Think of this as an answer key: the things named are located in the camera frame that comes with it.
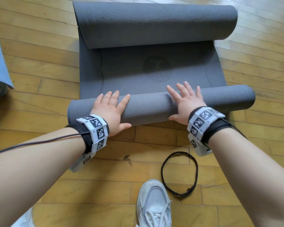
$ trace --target forearm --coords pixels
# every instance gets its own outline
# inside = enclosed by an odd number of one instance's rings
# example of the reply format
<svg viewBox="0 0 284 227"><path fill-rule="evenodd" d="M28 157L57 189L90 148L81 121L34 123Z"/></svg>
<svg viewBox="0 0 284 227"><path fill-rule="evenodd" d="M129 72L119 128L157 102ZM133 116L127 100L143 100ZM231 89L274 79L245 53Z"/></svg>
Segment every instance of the forearm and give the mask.
<svg viewBox="0 0 284 227"><path fill-rule="evenodd" d="M209 147L254 224L284 226L284 168L231 128Z"/></svg>
<svg viewBox="0 0 284 227"><path fill-rule="evenodd" d="M29 142L78 133L63 128ZM0 227L11 226L83 154L80 135L0 154Z"/></svg>

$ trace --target white shoelace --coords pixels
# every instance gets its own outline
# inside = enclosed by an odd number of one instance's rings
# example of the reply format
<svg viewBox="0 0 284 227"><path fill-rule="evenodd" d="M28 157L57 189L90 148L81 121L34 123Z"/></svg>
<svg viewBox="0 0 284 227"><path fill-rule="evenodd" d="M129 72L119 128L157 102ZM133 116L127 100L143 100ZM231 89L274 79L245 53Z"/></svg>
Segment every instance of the white shoelace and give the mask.
<svg viewBox="0 0 284 227"><path fill-rule="evenodd" d="M169 206L169 204L172 201L170 201L169 203L167 203L164 207L162 208L158 208L156 207L155 209L152 209L152 207L150 207L149 209L146 210L146 222L148 224L149 227L165 227L165 225L168 223L168 218L166 215L166 210L167 207Z"/></svg>

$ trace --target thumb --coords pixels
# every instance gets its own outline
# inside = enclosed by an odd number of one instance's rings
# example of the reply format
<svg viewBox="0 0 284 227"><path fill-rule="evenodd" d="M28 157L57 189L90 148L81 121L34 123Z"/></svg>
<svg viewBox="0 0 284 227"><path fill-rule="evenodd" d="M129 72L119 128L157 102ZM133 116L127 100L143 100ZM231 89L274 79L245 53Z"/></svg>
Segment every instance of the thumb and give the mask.
<svg viewBox="0 0 284 227"><path fill-rule="evenodd" d="M175 121L177 121L178 118L179 118L179 114L174 114L174 115L169 116L168 119L169 119L169 120L175 120Z"/></svg>
<svg viewBox="0 0 284 227"><path fill-rule="evenodd" d="M121 123L119 124L119 132L125 130L125 129L128 129L131 127L131 124L130 123Z"/></svg>

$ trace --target circular logo on mat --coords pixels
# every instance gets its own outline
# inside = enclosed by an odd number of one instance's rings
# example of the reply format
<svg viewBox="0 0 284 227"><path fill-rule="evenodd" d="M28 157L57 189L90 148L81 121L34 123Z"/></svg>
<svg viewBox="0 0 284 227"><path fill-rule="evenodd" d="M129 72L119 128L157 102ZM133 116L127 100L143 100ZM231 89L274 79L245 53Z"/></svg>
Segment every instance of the circular logo on mat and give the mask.
<svg viewBox="0 0 284 227"><path fill-rule="evenodd" d="M143 63L143 72L155 82L166 82L173 74L169 61L160 56L150 56Z"/></svg>

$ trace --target wavy textured mat surface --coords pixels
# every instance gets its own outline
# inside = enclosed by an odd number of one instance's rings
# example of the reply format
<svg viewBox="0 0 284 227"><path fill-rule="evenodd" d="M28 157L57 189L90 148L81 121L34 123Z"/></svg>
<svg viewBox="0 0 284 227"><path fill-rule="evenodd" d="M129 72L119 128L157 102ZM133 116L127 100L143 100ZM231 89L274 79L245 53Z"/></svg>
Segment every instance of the wavy textured mat surface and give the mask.
<svg viewBox="0 0 284 227"><path fill-rule="evenodd" d="M166 121L176 107L166 85L200 86L223 112L254 102L247 86L226 86L213 40L237 23L232 6L73 2L80 42L80 98L69 122L90 113L100 93L131 94L122 120L133 125Z"/></svg>

